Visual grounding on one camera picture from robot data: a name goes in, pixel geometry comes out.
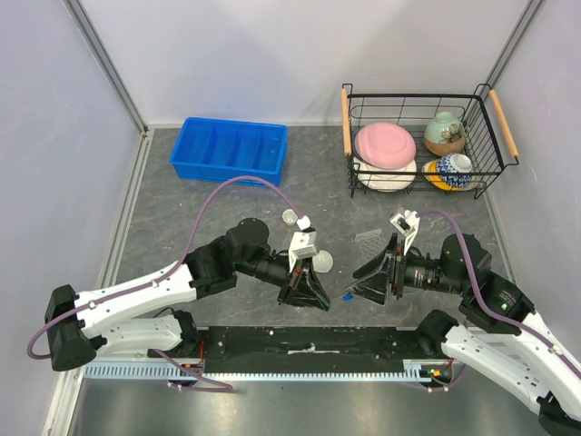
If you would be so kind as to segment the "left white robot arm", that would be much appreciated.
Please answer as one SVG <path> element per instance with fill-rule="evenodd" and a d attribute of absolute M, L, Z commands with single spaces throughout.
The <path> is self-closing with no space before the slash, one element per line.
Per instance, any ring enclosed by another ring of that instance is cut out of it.
<path fill-rule="evenodd" d="M 96 291 L 76 292 L 69 284 L 54 289 L 44 315 L 53 370 L 80 368 L 101 352 L 127 350 L 129 342 L 147 352 L 192 356 L 200 337 L 191 316 L 137 328 L 132 338 L 122 324 L 162 306 L 229 291 L 239 274 L 277 287 L 281 304 L 327 311 L 330 298 L 313 266 L 316 230 L 303 226 L 292 235 L 289 248 L 279 252 L 269 246 L 269 236 L 266 223 L 247 218 L 160 271 Z"/>

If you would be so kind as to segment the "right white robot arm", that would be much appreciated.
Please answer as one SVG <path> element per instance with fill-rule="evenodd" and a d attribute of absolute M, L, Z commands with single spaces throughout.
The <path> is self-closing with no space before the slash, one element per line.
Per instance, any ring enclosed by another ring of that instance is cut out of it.
<path fill-rule="evenodd" d="M 350 294 L 376 304 L 405 288 L 455 294 L 475 334 L 452 316 L 431 311 L 416 329 L 418 351 L 441 353 L 509 391 L 550 435 L 580 432 L 580 362 L 553 335 L 532 301 L 491 269 L 491 255 L 469 234 L 449 235 L 437 259 L 404 250 L 392 236 L 352 275 Z"/>

